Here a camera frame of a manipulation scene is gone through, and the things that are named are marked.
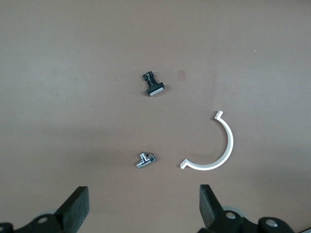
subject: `small black connector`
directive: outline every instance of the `small black connector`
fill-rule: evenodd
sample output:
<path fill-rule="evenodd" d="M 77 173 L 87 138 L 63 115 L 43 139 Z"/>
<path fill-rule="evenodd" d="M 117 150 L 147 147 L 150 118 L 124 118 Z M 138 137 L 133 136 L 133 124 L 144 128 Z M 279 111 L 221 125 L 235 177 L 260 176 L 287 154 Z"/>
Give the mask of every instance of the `small black connector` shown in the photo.
<path fill-rule="evenodd" d="M 163 83 L 157 83 L 155 80 L 155 75 L 152 71 L 149 71 L 143 75 L 144 80 L 148 83 L 149 89 L 146 90 L 147 94 L 149 96 L 153 96 L 156 93 L 159 93 L 160 91 L 164 90 L 164 84 Z"/>

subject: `black mechanical part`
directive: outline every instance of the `black mechanical part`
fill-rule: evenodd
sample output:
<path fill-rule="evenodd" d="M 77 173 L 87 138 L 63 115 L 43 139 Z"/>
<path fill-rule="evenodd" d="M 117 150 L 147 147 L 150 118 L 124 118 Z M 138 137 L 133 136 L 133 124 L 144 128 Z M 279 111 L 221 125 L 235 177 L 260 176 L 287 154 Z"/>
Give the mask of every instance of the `black mechanical part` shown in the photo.
<path fill-rule="evenodd" d="M 11 223 L 0 223 L 0 233 L 76 233 L 88 212 L 88 187 L 80 186 L 53 215 L 38 216 L 17 230 Z"/>
<path fill-rule="evenodd" d="M 164 84 L 163 83 L 157 83 L 155 80 L 155 75 L 152 71 L 149 71 L 143 75 L 144 80 L 148 83 L 149 89 L 146 90 L 147 94 L 149 96 L 153 96 L 156 93 L 159 93 L 160 91 L 164 90 Z"/>
<path fill-rule="evenodd" d="M 208 184 L 200 186 L 200 212 L 206 228 L 199 233 L 294 233 L 275 217 L 263 217 L 258 225 L 233 211 L 224 211 Z"/>

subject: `small metal part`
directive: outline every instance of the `small metal part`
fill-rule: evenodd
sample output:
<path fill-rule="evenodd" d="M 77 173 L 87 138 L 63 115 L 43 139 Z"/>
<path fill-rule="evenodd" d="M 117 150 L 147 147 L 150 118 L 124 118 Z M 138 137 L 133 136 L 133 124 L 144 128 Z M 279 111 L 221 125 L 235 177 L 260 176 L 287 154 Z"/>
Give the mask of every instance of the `small metal part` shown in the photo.
<path fill-rule="evenodd" d="M 277 227 L 277 223 L 272 219 L 267 219 L 266 224 L 270 227 Z"/>
<path fill-rule="evenodd" d="M 227 213 L 225 214 L 225 216 L 226 216 L 227 218 L 229 218 L 229 219 L 235 219 L 235 218 L 236 218 L 236 217 L 235 217 L 235 214 L 232 213 L 232 212 L 227 212 Z"/>
<path fill-rule="evenodd" d="M 153 153 L 149 153 L 147 155 L 146 152 L 143 152 L 139 156 L 140 156 L 140 162 L 138 164 L 136 164 L 137 168 L 141 168 L 143 166 L 146 166 L 147 164 L 154 162 L 156 160 L 156 156 Z"/>

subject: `white plastic arc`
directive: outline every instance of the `white plastic arc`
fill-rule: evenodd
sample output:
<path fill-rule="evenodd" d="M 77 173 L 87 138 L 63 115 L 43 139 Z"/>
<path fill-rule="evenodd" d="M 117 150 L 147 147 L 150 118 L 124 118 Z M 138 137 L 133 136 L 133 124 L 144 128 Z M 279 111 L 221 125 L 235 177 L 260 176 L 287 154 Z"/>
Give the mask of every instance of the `white plastic arc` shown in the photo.
<path fill-rule="evenodd" d="M 224 128 L 227 132 L 227 135 L 228 135 L 228 145 L 227 145 L 227 148 L 226 148 L 224 154 L 222 155 L 222 157 L 220 157 L 214 163 L 207 164 L 207 165 L 195 164 L 195 163 L 189 161 L 188 159 L 185 159 L 180 164 L 181 169 L 184 169 L 186 166 L 189 166 L 193 169 L 201 170 L 201 171 L 212 170 L 212 169 L 215 169 L 215 168 L 221 166 L 229 158 L 229 156 L 232 152 L 232 148 L 233 148 L 233 135 L 232 135 L 232 131 L 231 131 L 230 127 L 228 126 L 228 124 L 223 119 L 221 119 L 222 114 L 223 114 L 222 111 L 218 111 L 215 118 L 214 118 L 215 120 L 219 121 L 224 126 Z"/>

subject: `white curved bracket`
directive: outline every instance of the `white curved bracket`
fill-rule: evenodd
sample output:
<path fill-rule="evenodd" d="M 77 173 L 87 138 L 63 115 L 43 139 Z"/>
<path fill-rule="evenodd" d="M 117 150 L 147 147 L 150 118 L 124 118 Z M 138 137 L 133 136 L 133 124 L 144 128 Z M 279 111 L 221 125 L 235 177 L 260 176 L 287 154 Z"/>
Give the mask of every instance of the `white curved bracket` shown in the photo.
<path fill-rule="evenodd" d="M 224 126 L 224 128 L 227 132 L 227 135 L 228 135 L 227 149 L 225 150 L 222 157 L 220 157 L 220 159 L 218 159 L 214 163 L 207 164 L 207 165 L 195 164 L 195 163 L 189 161 L 188 159 L 185 159 L 180 164 L 181 169 L 184 169 L 186 166 L 189 166 L 193 169 L 201 170 L 201 171 L 212 170 L 212 169 L 215 169 L 215 168 L 219 167 L 220 165 L 222 165 L 229 158 L 229 156 L 232 152 L 232 148 L 233 148 L 233 135 L 232 135 L 232 131 L 231 131 L 230 127 L 228 126 L 228 124 L 223 119 L 221 119 L 222 114 L 223 114 L 222 111 L 218 111 L 215 118 L 214 118 L 215 120 L 219 121 Z"/>

